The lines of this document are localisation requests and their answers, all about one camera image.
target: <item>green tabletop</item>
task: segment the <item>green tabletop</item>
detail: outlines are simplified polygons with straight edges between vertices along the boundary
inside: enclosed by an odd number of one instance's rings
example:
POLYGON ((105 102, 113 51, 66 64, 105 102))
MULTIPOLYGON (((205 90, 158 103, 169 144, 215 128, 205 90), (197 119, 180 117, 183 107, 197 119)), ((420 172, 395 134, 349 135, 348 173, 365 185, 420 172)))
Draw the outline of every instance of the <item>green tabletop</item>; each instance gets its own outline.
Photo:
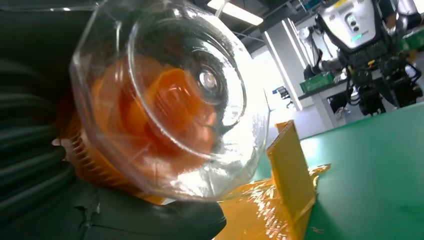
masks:
MULTIPOLYGON (((424 240, 424 104, 306 138, 319 180, 306 240, 424 240)), ((261 159, 256 177, 270 177, 261 159)))

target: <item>ceiling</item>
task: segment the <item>ceiling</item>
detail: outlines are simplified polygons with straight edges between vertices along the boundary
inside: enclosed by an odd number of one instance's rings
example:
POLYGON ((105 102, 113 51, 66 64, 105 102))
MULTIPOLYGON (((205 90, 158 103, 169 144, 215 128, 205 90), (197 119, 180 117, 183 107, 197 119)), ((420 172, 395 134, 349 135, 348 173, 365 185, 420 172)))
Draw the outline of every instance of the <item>ceiling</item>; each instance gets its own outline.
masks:
MULTIPOLYGON (((207 6, 210 0, 190 1, 206 11, 215 13, 214 9, 207 6)), ((315 7, 305 11, 300 0, 231 0, 230 2, 264 19, 263 23, 255 26, 225 13, 220 17, 224 24, 241 39, 250 53, 265 45, 261 32, 288 17, 295 23, 302 22, 312 16, 316 9, 315 7)))

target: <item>fluorescent light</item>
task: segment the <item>fluorescent light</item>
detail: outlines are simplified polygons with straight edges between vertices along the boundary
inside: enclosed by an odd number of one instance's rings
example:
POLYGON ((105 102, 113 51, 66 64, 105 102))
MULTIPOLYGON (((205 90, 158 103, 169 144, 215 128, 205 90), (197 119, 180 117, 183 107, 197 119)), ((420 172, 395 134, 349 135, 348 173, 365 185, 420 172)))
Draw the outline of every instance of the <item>fluorescent light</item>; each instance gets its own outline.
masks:
MULTIPOLYGON (((215 10, 219 10, 224 2, 225 0, 211 0, 207 5, 215 10)), ((225 4, 222 12, 256 26, 264 21, 262 18, 229 2, 225 4)))

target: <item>floor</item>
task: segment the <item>floor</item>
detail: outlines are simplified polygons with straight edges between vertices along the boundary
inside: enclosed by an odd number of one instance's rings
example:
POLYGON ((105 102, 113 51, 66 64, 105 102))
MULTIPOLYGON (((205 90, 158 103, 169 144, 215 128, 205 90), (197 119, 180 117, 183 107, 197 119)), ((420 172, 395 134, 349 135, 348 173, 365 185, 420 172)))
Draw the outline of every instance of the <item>floor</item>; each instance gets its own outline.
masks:
MULTIPOLYGON (((420 55, 416 61, 418 66, 424 73, 424 54, 420 55)), ((421 89, 424 91, 424 76, 417 81, 421 89)), ((424 97, 418 99, 418 102, 424 102, 424 97)), ((275 124, 294 120, 297 134, 300 139, 304 139, 325 131, 324 125, 321 122, 320 116, 317 109, 312 105, 304 108, 302 111, 296 111, 293 105, 290 108, 286 108, 288 102, 281 100, 281 107, 271 111, 269 116, 269 131, 267 137, 267 147, 272 144, 274 139, 278 135, 278 130, 275 124)), ((383 104, 388 112, 395 111, 395 108, 383 100, 383 104)), ((347 109, 349 113, 344 115, 346 124, 362 120, 364 118, 370 118, 370 116, 364 116, 358 106, 348 105, 347 109)))

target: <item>green storage bin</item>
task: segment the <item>green storage bin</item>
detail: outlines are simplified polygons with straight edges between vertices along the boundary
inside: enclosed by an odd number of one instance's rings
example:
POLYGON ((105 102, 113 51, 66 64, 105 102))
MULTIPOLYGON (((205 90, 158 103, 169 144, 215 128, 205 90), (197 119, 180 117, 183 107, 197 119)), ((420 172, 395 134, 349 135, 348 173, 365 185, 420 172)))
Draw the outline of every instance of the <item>green storage bin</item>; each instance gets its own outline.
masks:
POLYGON ((301 82, 300 87, 303 93, 308 94, 331 84, 334 84, 334 75, 332 73, 323 73, 301 82))
POLYGON ((417 50, 424 46, 424 28, 419 28, 405 35, 399 42, 398 48, 401 52, 417 50))

